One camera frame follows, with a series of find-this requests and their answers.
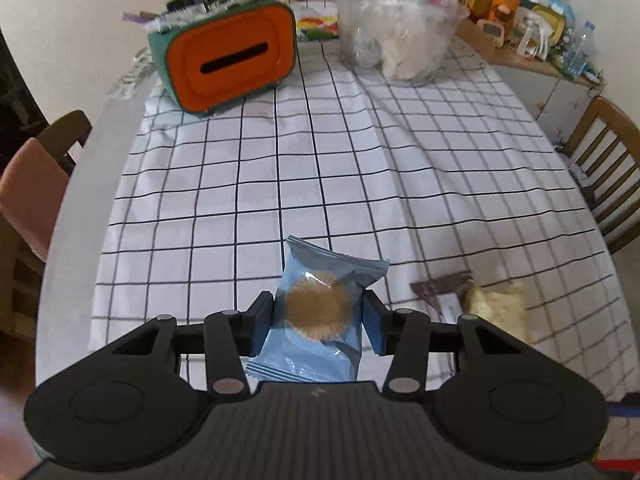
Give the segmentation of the orange teal tissue box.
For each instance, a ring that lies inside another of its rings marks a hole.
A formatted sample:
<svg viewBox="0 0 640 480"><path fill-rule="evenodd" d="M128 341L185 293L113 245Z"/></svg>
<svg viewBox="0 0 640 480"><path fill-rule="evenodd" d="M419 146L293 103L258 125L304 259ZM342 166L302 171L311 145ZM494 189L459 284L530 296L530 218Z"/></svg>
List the orange teal tissue box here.
<svg viewBox="0 0 640 480"><path fill-rule="evenodd" d="M274 87L296 65L295 16L278 0L199 3L146 31L160 81L192 115Z"/></svg>

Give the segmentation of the clear plastic snack bag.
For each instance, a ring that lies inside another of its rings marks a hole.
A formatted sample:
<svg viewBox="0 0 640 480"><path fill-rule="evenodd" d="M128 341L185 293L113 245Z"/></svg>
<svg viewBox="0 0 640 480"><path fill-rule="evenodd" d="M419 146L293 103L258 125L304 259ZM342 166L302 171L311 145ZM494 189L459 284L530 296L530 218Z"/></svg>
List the clear plastic snack bag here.
<svg viewBox="0 0 640 480"><path fill-rule="evenodd" d="M343 58L387 80L432 78L469 9L460 0L336 0Z"/></svg>

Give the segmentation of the pink cloth on chair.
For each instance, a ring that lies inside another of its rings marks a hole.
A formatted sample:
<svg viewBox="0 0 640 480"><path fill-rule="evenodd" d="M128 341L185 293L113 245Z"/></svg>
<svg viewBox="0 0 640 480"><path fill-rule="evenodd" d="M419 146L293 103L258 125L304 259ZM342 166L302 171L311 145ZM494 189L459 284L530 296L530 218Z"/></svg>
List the pink cloth on chair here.
<svg viewBox="0 0 640 480"><path fill-rule="evenodd" d="M34 254L46 261L70 177L35 138L1 176L1 212Z"/></svg>

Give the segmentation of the wooden chair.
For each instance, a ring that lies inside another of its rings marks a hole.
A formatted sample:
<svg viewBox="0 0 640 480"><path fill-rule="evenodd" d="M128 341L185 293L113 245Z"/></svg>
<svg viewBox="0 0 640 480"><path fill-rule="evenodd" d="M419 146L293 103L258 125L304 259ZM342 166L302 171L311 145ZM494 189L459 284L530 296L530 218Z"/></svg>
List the wooden chair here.
<svg viewBox="0 0 640 480"><path fill-rule="evenodd" d="M1 174L1 331L33 341L44 263L70 182L61 162L92 130L73 110L28 139Z"/></svg>
<svg viewBox="0 0 640 480"><path fill-rule="evenodd" d="M608 250L639 237L639 128L598 96L556 150L566 162Z"/></svg>

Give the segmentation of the cream crumpled snack wrapper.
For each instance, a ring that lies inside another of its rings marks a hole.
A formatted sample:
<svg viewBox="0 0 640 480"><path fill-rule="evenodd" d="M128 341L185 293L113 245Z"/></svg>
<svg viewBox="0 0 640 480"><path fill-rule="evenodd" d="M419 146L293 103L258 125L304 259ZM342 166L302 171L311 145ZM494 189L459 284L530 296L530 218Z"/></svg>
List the cream crumpled snack wrapper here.
<svg viewBox="0 0 640 480"><path fill-rule="evenodd" d="M503 292L473 285L464 294L463 311L484 318L520 341L528 341L525 288L521 283L510 284Z"/></svg>

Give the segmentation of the clear water bottle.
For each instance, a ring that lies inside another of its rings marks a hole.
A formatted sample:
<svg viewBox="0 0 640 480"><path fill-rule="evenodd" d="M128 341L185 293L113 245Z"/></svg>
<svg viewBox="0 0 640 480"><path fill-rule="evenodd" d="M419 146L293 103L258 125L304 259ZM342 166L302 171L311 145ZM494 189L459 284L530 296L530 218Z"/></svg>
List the clear water bottle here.
<svg viewBox="0 0 640 480"><path fill-rule="evenodd" d="M585 21L585 24L574 32L572 42L563 60L564 70L573 79L582 74L590 58L596 52L596 46L594 45L595 29L595 24Z"/></svg>

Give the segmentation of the white black grid tablecloth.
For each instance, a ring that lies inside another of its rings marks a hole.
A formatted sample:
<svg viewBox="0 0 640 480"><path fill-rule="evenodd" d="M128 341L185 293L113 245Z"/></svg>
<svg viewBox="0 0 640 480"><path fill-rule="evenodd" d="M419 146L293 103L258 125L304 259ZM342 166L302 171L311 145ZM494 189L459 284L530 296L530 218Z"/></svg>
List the white black grid tablecloth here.
<svg viewBox="0 0 640 480"><path fill-rule="evenodd" d="M421 310L411 284L470 271L520 284L533 346L617 400L639 387L620 282L582 194L512 90L461 42L429 84L351 70L306 42L278 88L209 117L163 85L115 195L89 346L149 318L197 323L274 289L297 236L385 259L375 291Z"/></svg>

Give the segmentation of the dark brown snack wrapper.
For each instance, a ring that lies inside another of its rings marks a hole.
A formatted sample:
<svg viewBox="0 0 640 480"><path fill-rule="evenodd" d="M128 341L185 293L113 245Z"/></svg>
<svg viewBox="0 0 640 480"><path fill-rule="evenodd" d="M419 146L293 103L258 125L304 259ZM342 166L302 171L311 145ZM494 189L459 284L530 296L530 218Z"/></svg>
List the dark brown snack wrapper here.
<svg viewBox="0 0 640 480"><path fill-rule="evenodd" d="M426 303L427 312L441 323L454 324L463 314L464 296L475 285L470 271L457 272L410 284L412 292Z"/></svg>

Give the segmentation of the left wooden chair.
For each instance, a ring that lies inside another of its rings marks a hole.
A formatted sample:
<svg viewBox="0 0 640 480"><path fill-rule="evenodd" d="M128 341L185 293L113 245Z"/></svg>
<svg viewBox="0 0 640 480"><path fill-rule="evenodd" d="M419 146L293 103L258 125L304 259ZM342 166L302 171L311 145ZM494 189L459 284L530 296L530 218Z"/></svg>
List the left wooden chair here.
<svg viewBox="0 0 640 480"><path fill-rule="evenodd" d="M33 341L44 263L70 182L61 162L92 130L73 110L28 139L1 174L1 331Z"/></svg>

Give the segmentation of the right wooden chair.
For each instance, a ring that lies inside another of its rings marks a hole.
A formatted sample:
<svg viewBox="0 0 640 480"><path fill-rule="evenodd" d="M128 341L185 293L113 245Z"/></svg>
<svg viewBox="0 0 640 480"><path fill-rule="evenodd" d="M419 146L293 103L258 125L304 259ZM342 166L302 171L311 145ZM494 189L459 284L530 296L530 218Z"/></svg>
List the right wooden chair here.
<svg viewBox="0 0 640 480"><path fill-rule="evenodd" d="M598 96L556 150L566 162L608 250L639 237L639 128Z"/></svg>

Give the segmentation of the colourful snack packet behind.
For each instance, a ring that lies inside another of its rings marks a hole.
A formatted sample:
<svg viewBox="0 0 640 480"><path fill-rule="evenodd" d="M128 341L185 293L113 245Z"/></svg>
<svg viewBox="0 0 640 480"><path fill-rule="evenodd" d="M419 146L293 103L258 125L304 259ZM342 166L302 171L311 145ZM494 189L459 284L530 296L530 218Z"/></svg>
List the colourful snack packet behind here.
<svg viewBox="0 0 640 480"><path fill-rule="evenodd" d="M337 39L337 7L334 2L291 1L288 6L294 13L298 42Z"/></svg>

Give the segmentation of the white kitchen timer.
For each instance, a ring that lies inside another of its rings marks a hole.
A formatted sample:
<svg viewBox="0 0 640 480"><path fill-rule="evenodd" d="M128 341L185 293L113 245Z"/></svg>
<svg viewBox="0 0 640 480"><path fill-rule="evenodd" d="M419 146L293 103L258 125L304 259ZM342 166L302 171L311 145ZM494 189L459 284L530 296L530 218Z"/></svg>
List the white kitchen timer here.
<svg viewBox="0 0 640 480"><path fill-rule="evenodd" d="M476 22L476 26L483 34L491 38L498 49L503 47L504 40L506 40L506 29L504 28L503 23L489 20L478 20Z"/></svg>

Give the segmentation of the white side cabinet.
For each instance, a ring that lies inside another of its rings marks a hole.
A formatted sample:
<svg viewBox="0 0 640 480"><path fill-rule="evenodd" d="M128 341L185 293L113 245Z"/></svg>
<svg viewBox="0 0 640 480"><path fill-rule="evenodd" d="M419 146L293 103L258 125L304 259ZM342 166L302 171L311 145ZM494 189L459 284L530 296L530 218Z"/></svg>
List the white side cabinet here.
<svg viewBox="0 0 640 480"><path fill-rule="evenodd" d="M552 144L570 137L593 98L602 92L584 78L534 72L529 68L494 64Z"/></svg>

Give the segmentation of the orange jar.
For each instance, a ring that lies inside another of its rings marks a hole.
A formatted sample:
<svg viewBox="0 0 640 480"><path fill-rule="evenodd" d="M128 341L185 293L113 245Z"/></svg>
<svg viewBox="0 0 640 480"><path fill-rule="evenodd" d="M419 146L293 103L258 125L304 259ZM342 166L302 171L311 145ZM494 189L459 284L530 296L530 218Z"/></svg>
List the orange jar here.
<svg viewBox="0 0 640 480"><path fill-rule="evenodd" d="M513 27L519 6L520 0L491 0L488 20L503 24L504 36L507 37Z"/></svg>

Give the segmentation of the blue cookie snack packet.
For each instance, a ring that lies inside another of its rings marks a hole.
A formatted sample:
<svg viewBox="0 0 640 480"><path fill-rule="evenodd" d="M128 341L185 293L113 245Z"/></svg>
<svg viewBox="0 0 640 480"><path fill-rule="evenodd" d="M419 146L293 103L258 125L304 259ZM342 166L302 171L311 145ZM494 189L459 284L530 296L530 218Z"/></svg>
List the blue cookie snack packet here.
<svg viewBox="0 0 640 480"><path fill-rule="evenodd" d="M289 236L272 325L247 373L263 382L353 382L362 353L362 296L390 264Z"/></svg>

